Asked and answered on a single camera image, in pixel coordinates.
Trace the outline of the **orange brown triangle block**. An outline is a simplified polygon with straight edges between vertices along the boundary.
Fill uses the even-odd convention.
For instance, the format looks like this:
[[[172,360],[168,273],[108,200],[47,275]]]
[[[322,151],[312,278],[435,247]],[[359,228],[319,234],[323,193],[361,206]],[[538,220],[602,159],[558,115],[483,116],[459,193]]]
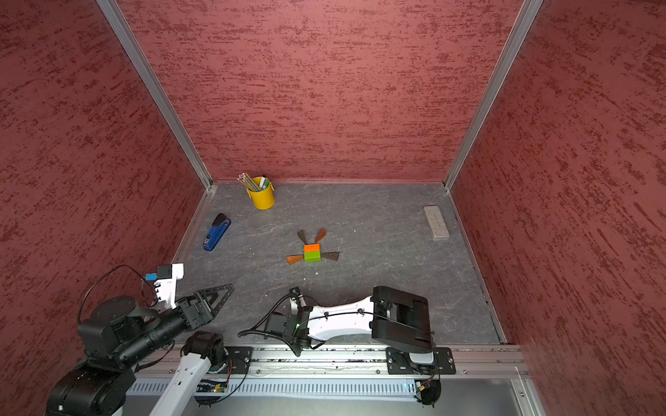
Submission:
[[[294,255],[294,256],[288,256],[286,258],[287,262],[289,265],[294,265],[295,263],[301,262],[305,260],[304,255]]]

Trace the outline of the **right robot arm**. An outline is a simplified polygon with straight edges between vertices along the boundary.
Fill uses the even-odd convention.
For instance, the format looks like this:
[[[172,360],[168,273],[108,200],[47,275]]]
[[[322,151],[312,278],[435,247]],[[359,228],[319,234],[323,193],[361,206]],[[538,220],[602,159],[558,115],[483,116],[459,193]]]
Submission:
[[[253,330],[281,341],[296,356],[334,338],[368,336],[391,354],[402,355],[416,371],[435,368],[429,303],[423,296],[376,286],[370,296],[354,303],[323,306],[296,287],[284,301],[290,303],[287,312],[280,312],[277,303]]]

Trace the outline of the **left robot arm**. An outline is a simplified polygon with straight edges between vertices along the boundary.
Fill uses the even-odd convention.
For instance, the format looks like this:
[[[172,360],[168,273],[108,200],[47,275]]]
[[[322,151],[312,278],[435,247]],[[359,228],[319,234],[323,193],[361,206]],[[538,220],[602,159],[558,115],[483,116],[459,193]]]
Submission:
[[[100,304],[77,328],[86,357],[55,385],[46,414],[121,414],[139,363],[188,332],[180,365],[155,409],[181,414],[204,375],[227,361],[222,336],[202,328],[217,317],[233,291],[230,284],[202,289],[162,312],[143,309],[130,296]]]

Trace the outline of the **green rectangular block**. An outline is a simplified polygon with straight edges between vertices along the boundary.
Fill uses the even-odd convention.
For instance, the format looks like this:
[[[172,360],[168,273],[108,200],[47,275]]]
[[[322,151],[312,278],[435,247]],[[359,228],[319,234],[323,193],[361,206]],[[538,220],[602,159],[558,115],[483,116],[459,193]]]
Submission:
[[[320,251],[308,251],[304,253],[304,260],[306,263],[320,262],[322,253]]]

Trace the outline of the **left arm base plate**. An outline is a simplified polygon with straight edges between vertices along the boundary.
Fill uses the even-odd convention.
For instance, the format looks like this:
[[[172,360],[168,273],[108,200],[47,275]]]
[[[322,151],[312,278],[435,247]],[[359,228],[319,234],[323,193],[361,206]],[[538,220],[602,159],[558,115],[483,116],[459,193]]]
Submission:
[[[209,374],[245,374],[253,358],[252,347],[227,346],[213,354]]]

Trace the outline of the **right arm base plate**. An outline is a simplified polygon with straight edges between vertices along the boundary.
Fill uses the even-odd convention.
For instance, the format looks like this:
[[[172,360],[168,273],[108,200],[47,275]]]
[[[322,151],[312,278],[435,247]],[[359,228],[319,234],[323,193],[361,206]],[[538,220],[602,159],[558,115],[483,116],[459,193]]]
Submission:
[[[452,375],[456,374],[454,357],[450,348],[436,348],[429,353],[408,353],[396,348],[386,348],[389,374]]]

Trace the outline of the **reddish brown triangle block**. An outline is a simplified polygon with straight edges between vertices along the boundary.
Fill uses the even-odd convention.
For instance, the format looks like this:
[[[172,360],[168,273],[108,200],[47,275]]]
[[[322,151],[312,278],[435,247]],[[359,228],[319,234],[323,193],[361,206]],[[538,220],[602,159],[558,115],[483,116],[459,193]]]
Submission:
[[[327,235],[326,230],[320,229],[319,232],[317,233],[317,237],[315,238],[314,244],[320,244],[324,240],[326,235]]]

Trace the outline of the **dark wood triangle block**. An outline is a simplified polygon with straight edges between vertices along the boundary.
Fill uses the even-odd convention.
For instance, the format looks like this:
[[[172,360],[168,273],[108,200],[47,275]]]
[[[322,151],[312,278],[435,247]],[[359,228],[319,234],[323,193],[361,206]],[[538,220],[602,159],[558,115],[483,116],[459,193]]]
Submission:
[[[340,253],[338,251],[333,251],[333,252],[325,252],[321,254],[322,259],[327,259],[331,261],[338,261],[340,256]]]

